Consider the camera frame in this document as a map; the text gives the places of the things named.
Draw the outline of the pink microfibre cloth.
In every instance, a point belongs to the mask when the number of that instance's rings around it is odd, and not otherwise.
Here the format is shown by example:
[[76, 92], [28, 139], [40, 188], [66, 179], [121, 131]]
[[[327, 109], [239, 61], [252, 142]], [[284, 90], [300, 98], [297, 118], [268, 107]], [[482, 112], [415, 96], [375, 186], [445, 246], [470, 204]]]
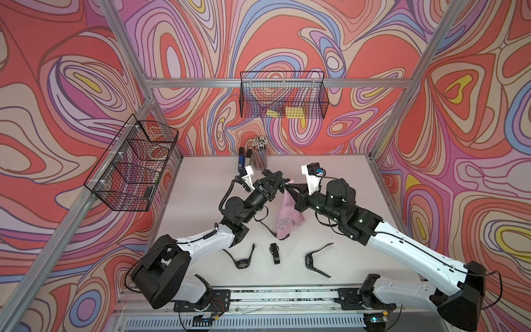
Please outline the pink microfibre cloth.
[[295, 209], [295, 200], [291, 194], [285, 190], [282, 204], [277, 215], [276, 238], [286, 239], [295, 229], [299, 228], [305, 221], [302, 212]]

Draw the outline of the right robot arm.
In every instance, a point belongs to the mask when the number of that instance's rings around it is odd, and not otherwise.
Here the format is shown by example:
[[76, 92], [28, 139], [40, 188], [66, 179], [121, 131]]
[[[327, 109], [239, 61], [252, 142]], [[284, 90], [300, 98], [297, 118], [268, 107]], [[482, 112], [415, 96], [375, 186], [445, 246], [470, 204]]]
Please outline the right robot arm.
[[394, 258], [424, 278], [399, 282], [378, 274], [365, 282], [368, 297], [381, 304], [397, 304], [437, 312], [462, 331], [476, 331], [491, 275], [477, 261], [464, 263], [422, 245], [394, 228], [376, 213], [356, 203], [356, 191], [342, 178], [326, 185], [326, 192], [304, 184], [288, 184], [296, 210], [311, 209], [334, 221], [341, 235]]

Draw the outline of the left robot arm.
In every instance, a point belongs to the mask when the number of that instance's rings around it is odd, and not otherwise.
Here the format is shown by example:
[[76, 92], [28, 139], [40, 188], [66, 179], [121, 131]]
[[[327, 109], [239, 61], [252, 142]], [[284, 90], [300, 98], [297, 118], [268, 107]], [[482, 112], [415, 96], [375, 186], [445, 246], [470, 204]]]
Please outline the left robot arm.
[[218, 206], [223, 218], [213, 229], [180, 239], [161, 236], [139, 259], [129, 274], [152, 308], [181, 302], [204, 311], [212, 305], [212, 287], [200, 275], [187, 278], [188, 268], [213, 253], [241, 243], [249, 231], [246, 224], [278, 192], [283, 193], [290, 181], [281, 171], [264, 170], [262, 174], [256, 181], [240, 175], [232, 179]]

